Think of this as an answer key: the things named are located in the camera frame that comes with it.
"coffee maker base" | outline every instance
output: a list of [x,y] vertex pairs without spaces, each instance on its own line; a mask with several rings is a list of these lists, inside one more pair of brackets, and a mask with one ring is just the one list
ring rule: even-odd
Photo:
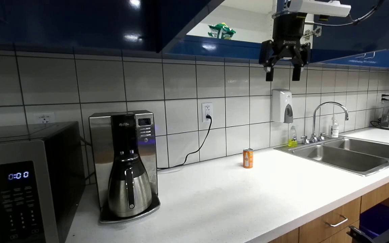
[[110,211],[109,205],[106,202],[102,208],[102,211],[100,212],[100,223],[128,223],[133,220],[138,220],[149,214],[152,214],[153,212],[157,211],[159,207],[160,207],[159,197],[157,196],[157,194],[153,193],[151,205],[148,207],[148,209],[132,217],[117,217],[115,214],[113,214]]

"white countertop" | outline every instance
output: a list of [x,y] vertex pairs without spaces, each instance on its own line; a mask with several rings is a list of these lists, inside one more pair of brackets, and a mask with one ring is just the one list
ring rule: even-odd
[[[389,143],[389,131],[346,134]],[[67,243],[266,243],[389,182],[389,168],[368,177],[275,149],[204,161],[158,175],[160,209],[131,223],[100,224],[96,186],[85,193]]]

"drawer handle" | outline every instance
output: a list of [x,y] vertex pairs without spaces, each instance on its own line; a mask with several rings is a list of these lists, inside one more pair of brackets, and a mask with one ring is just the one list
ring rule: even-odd
[[340,221],[339,223],[337,223],[337,224],[330,224],[330,223],[328,223],[328,222],[325,222],[328,226],[331,226],[331,227],[337,227],[337,226],[339,226],[340,224],[342,224],[342,223],[344,223],[344,222],[346,222],[347,221],[347,217],[344,217],[343,215],[341,215],[340,214],[340,217],[342,217],[342,218],[344,218],[344,220],[342,220],[342,221]]

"wall-mounted soap dispenser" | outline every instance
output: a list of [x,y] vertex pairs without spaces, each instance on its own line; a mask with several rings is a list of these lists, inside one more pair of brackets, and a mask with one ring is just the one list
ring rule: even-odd
[[293,123],[292,93],[287,89],[273,89],[272,121]]

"double sink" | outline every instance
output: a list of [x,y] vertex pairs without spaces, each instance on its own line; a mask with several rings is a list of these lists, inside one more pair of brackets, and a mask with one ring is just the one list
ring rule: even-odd
[[276,149],[366,177],[389,167],[389,144],[340,137]]

